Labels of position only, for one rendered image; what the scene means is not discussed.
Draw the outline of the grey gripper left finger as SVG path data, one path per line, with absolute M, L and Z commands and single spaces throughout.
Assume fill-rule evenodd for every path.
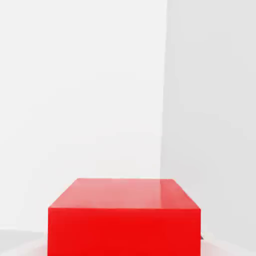
M 47 256 L 47 235 L 43 232 L 16 232 L 14 256 Z

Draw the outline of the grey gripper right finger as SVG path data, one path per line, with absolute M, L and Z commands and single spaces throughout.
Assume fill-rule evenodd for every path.
M 240 248 L 205 234 L 200 240 L 200 256 L 240 256 Z

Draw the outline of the small red cube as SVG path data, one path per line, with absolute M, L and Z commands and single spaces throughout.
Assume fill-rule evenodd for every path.
M 79 178 L 48 208 L 47 256 L 201 256 L 201 209 L 173 179 Z

